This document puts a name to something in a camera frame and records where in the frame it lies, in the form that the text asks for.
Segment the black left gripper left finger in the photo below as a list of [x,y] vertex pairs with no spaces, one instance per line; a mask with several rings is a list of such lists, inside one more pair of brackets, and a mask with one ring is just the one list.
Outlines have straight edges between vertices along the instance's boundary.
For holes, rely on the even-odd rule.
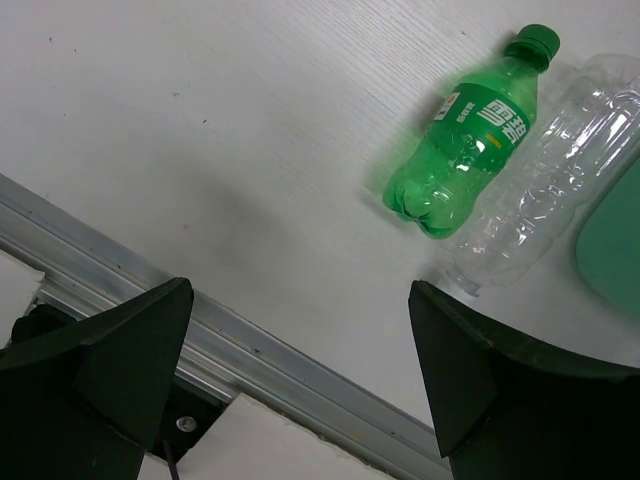
[[173,278],[1,351],[4,479],[135,479],[154,447],[194,302]]

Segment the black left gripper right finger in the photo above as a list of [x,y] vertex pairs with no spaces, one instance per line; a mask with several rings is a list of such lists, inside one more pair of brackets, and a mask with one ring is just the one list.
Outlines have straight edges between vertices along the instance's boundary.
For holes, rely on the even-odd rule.
[[457,479],[635,479],[639,372],[485,316],[425,281],[411,326],[440,455]]

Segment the clear unlabelled plastic bottle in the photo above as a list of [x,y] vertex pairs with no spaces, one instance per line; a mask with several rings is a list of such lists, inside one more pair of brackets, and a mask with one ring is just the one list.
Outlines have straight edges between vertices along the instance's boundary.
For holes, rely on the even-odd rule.
[[639,151],[639,60],[588,59],[560,84],[454,235],[443,276],[476,297],[514,283]]

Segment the green Sprite plastic bottle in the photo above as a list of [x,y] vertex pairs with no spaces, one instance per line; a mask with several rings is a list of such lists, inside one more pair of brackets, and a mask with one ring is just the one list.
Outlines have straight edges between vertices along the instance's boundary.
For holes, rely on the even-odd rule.
[[560,45],[554,30],[530,24],[462,76],[391,175],[383,204],[431,238],[453,235],[535,124],[538,79]]

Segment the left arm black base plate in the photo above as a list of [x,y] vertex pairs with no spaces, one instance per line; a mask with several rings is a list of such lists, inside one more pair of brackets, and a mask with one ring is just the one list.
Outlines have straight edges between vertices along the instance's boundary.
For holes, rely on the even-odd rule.
[[[10,343],[21,343],[76,322],[74,317],[51,305],[37,304],[15,321]],[[168,460],[168,454],[171,454],[171,458],[179,462],[221,416],[226,406],[222,400],[175,375],[151,455]]]

